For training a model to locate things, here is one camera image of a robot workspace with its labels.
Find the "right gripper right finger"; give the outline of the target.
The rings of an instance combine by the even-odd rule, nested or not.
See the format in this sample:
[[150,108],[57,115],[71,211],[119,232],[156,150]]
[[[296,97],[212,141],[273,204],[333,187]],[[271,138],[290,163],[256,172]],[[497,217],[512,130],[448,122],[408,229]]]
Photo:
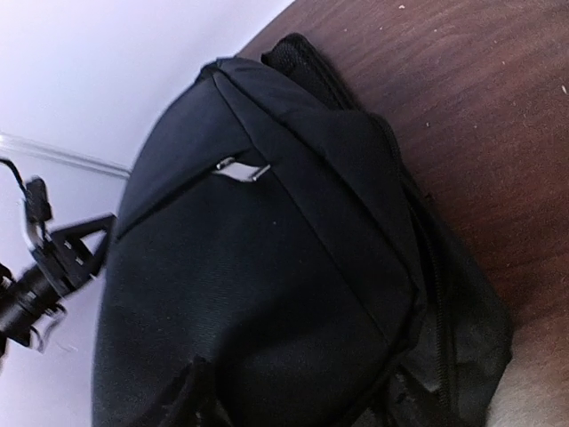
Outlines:
[[398,369],[386,391],[386,409],[395,426],[439,426],[438,401],[411,374]]

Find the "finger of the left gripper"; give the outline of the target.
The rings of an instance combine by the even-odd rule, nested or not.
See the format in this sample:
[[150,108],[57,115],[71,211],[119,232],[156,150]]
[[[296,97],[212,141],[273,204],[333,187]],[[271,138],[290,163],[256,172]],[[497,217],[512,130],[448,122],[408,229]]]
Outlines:
[[51,233],[56,258],[68,278],[91,278],[99,275],[106,261],[113,214],[79,222]]

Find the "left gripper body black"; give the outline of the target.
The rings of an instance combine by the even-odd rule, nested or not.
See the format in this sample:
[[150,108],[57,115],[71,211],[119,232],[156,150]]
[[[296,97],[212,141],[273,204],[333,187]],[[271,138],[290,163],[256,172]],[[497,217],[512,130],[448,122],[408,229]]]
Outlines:
[[98,260],[81,238],[48,241],[31,254],[58,296],[73,294],[98,276]]

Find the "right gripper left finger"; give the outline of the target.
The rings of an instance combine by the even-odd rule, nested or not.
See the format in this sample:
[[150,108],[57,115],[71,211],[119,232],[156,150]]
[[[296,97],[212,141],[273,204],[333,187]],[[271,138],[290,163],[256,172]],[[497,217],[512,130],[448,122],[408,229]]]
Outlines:
[[211,362],[195,358],[159,394],[133,426],[230,426],[220,403]]

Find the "black backpack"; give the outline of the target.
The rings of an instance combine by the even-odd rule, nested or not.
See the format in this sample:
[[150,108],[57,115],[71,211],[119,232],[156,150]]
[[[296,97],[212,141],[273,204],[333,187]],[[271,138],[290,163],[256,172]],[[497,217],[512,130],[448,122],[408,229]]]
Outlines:
[[507,309],[382,118],[299,34],[205,66],[133,166],[108,253],[92,422],[133,426],[195,358],[230,426],[395,426],[411,374],[439,426],[483,426]]

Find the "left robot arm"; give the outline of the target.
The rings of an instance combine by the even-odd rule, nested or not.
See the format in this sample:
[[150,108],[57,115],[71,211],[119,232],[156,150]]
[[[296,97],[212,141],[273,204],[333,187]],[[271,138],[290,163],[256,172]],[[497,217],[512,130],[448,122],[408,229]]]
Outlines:
[[67,316],[61,302],[95,279],[107,258],[113,214],[59,228],[31,245],[35,263],[13,279],[1,267],[1,353],[9,341],[43,352]]

